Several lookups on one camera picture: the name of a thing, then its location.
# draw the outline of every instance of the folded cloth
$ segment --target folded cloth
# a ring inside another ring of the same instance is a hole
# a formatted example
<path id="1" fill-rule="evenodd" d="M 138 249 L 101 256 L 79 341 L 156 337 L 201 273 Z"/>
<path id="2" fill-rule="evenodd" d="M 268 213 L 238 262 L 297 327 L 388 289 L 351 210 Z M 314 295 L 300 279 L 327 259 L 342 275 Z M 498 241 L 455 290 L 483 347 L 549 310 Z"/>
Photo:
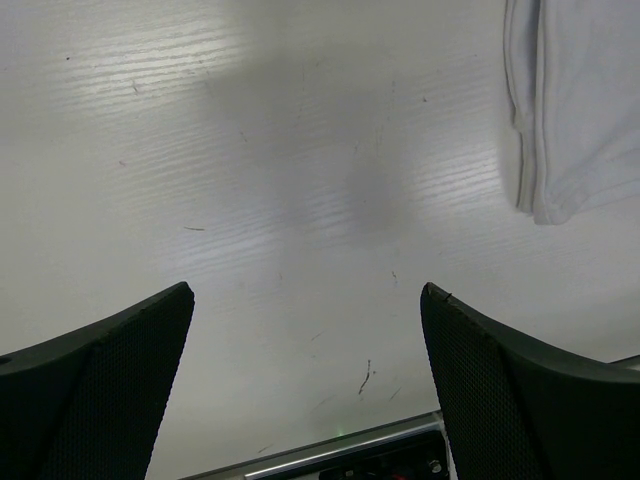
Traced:
<path id="1" fill-rule="evenodd" d="M 640 194 L 640 1 L 508 0 L 519 207 L 539 224 Z"/>

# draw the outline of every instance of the wood grain texture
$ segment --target wood grain texture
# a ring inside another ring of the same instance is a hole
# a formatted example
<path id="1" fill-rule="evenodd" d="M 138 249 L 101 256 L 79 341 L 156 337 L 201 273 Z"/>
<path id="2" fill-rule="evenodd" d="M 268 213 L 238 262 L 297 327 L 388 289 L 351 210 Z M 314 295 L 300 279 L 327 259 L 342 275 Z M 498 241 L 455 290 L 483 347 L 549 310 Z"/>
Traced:
<path id="1" fill-rule="evenodd" d="M 159 480 L 436 408 L 426 281 L 558 346 L 637 354 L 639 201 L 558 228 L 513 207 L 503 16 L 5 0 L 0 352 L 189 281 Z"/>

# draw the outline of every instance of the table surface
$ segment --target table surface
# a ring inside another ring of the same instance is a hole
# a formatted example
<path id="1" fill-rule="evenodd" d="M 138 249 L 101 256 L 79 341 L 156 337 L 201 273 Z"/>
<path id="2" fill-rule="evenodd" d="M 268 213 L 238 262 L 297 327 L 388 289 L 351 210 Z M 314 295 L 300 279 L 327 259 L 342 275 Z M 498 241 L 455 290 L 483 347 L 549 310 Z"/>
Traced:
<path id="1" fill-rule="evenodd" d="M 437 408 L 426 281 L 560 347 L 638 353 L 640 200 L 560 227 L 513 206 L 503 18 L 5 0 L 0 352 L 187 280 L 158 480 Z"/>

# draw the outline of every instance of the white table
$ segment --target white table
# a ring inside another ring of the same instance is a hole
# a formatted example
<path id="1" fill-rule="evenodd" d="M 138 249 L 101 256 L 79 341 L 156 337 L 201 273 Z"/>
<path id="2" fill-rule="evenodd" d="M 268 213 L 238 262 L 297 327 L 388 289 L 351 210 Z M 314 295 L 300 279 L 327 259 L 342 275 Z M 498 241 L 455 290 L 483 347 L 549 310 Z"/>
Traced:
<path id="1" fill-rule="evenodd" d="M 550 228 L 513 207 L 503 15 L 4 0 L 0 352 L 189 281 L 158 480 L 437 408 L 427 280 L 560 347 L 638 353 L 640 200 Z"/>

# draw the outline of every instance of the black object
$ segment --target black object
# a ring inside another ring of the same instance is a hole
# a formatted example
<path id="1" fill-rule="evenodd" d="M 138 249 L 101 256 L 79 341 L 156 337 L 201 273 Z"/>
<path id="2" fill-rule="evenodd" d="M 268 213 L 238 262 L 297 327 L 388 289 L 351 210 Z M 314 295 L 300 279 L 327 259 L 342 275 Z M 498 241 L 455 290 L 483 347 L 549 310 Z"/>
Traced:
<path id="1" fill-rule="evenodd" d="M 143 479 L 193 306 L 180 283 L 0 357 L 0 479 Z"/>
<path id="2" fill-rule="evenodd" d="M 460 480 L 640 478 L 640 372 L 552 347 L 433 284 L 421 304 Z"/>
<path id="3" fill-rule="evenodd" d="M 426 432 L 364 449 L 342 458 L 338 467 L 320 472 L 319 480 L 445 480 L 447 448 L 439 431 Z"/>

